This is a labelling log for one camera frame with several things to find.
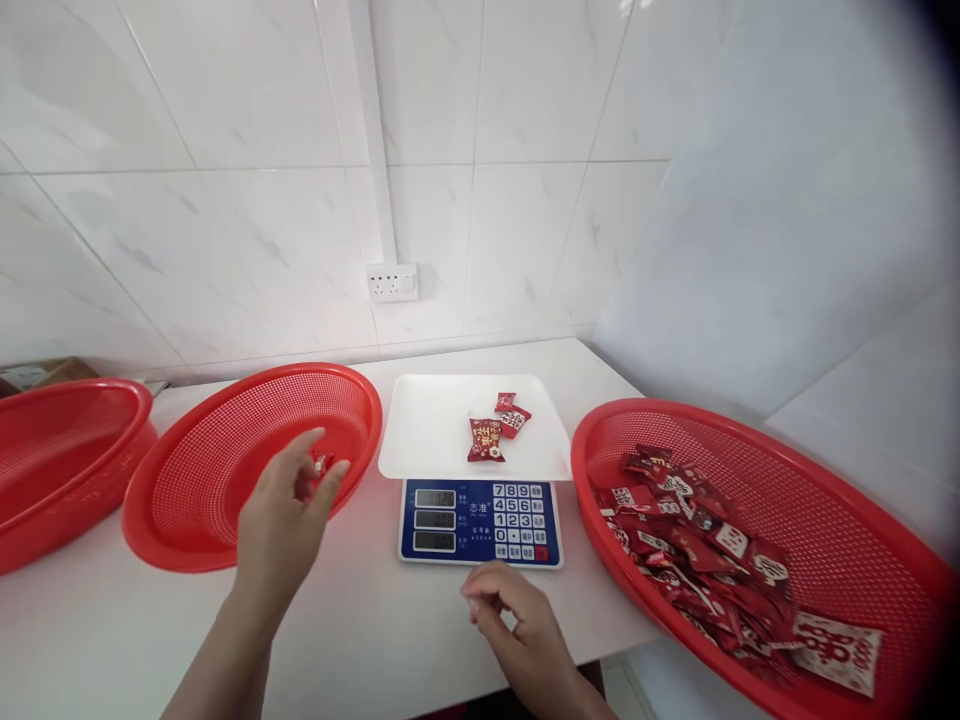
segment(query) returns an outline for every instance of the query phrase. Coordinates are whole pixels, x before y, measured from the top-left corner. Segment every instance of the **cardboard box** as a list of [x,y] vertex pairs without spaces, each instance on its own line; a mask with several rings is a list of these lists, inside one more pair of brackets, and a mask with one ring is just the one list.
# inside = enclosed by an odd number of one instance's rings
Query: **cardboard box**
[[0,397],[70,380],[100,377],[79,358],[58,358],[0,367]]

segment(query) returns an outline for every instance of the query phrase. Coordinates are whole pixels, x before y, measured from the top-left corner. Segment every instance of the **red mesh basket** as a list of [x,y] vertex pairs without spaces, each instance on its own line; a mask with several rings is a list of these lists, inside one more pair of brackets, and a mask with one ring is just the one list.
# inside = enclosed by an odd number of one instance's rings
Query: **red mesh basket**
[[[791,689],[757,679],[706,640],[640,574],[600,515],[591,489],[617,487],[617,461],[638,442],[669,447],[743,502],[747,531],[790,554],[802,609],[884,632],[873,700],[796,669]],[[600,559],[633,602],[710,668],[778,718],[893,718],[909,712],[950,620],[953,573],[920,540],[836,475],[772,438],[706,410],[617,400],[573,438],[580,514]]]
[[157,440],[152,405],[142,385],[112,379],[0,401],[0,574],[66,545],[120,505]]
[[351,462],[332,517],[357,489],[382,425],[376,389],[341,365],[286,365],[240,380],[180,418],[144,458],[123,506],[127,543],[167,570],[230,567],[240,509],[273,455],[326,428],[311,453]]

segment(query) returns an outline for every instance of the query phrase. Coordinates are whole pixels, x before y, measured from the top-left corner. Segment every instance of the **blue scale panel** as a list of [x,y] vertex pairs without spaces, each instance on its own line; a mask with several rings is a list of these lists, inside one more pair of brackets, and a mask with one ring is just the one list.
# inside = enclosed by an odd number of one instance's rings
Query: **blue scale panel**
[[404,480],[401,560],[526,568],[563,565],[553,486],[506,480]]

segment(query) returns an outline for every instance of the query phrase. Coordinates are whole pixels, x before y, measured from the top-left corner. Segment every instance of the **white countertop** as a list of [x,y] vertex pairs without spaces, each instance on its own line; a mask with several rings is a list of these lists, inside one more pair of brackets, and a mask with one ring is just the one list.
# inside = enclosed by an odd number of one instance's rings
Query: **white countertop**
[[[639,397],[578,340],[552,340],[354,366],[389,410],[404,373],[529,373],[570,436],[597,405]],[[164,391],[164,432],[229,383]],[[313,571],[273,648],[264,718],[413,717],[506,687],[458,589],[468,567],[401,563],[402,483],[377,471],[327,527]],[[564,567],[528,571],[580,664],[660,634],[620,592],[583,532],[573,483],[557,483]],[[166,706],[234,571],[178,575],[136,558],[117,511],[53,555],[0,577],[5,720],[153,720]]]

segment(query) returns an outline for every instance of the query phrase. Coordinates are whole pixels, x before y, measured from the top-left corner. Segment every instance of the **power socket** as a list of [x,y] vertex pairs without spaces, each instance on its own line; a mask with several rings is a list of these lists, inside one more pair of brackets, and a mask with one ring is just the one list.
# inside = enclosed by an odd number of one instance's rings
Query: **power socket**
[[375,303],[416,300],[419,297],[417,264],[367,265],[367,284]]

